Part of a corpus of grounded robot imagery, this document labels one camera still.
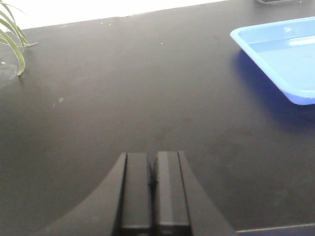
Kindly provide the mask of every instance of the black object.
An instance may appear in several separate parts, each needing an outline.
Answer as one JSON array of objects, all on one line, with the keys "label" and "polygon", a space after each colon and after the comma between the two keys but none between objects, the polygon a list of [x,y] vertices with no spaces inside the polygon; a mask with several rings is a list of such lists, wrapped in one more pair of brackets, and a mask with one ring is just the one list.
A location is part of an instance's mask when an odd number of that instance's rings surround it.
[{"label": "black object", "polygon": [[184,152],[178,153],[193,236],[236,236],[192,173]]},{"label": "black object", "polygon": [[152,231],[151,173],[146,154],[129,153],[121,224],[122,236],[145,236]]},{"label": "black object", "polygon": [[32,236],[236,235],[203,192],[183,152],[159,152],[156,163],[155,217],[147,157],[123,153],[89,197]]},{"label": "black object", "polygon": [[177,152],[161,151],[156,161],[155,224],[160,236],[190,236],[182,173]]},{"label": "black object", "polygon": [[97,189],[72,211],[32,236],[117,236],[120,228],[126,153]]}]

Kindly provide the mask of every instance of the bright background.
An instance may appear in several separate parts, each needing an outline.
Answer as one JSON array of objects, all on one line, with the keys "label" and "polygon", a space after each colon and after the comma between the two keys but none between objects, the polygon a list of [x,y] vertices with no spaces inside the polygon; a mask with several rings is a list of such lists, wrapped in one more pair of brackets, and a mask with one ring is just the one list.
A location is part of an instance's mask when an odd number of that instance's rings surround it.
[{"label": "bright background", "polygon": [[18,26],[29,29],[115,16],[198,5],[222,0],[4,0],[26,14],[12,10]]}]

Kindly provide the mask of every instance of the black tabletop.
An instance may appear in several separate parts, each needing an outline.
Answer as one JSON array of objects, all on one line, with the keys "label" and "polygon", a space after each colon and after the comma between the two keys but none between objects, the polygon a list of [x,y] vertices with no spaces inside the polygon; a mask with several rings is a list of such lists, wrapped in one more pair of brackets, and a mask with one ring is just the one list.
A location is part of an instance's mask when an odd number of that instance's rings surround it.
[{"label": "black tabletop", "polygon": [[229,33],[314,15],[312,0],[228,0],[26,30],[0,47],[0,235],[85,199],[121,152],[183,150],[235,229],[315,221],[315,106],[289,102]]}]

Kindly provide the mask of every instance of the table surface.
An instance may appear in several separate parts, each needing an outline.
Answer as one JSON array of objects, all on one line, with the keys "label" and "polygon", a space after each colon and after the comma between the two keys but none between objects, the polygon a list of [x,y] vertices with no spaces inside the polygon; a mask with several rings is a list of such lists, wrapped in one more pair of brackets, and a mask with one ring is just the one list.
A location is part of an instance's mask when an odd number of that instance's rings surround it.
[{"label": "table surface", "polygon": [[230,0],[26,31],[0,47],[0,235],[85,199],[124,151],[183,150],[237,230],[315,221],[315,106],[289,102],[229,33],[312,16],[312,0]]}]

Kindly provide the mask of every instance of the light blue plastic tray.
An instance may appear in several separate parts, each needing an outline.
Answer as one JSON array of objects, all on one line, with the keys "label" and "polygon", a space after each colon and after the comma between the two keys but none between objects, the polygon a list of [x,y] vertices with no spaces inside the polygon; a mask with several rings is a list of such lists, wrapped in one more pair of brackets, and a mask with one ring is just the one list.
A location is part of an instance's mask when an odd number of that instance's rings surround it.
[{"label": "light blue plastic tray", "polygon": [[293,103],[315,103],[315,17],[235,29],[231,37]]}]

